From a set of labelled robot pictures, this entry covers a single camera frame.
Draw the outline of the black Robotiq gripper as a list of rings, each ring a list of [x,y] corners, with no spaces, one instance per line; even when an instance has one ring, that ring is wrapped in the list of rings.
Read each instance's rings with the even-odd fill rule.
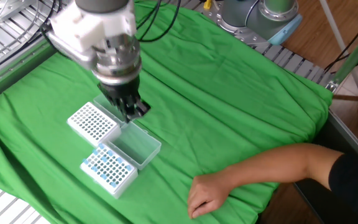
[[[124,115],[126,123],[143,117],[150,110],[150,105],[140,99],[139,83],[139,77],[122,85],[98,83],[101,93]]]

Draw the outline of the person's hand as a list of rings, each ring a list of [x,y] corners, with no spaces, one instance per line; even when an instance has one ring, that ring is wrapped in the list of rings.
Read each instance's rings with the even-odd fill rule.
[[[194,219],[219,209],[233,189],[222,172],[196,176],[188,195],[188,216]]]

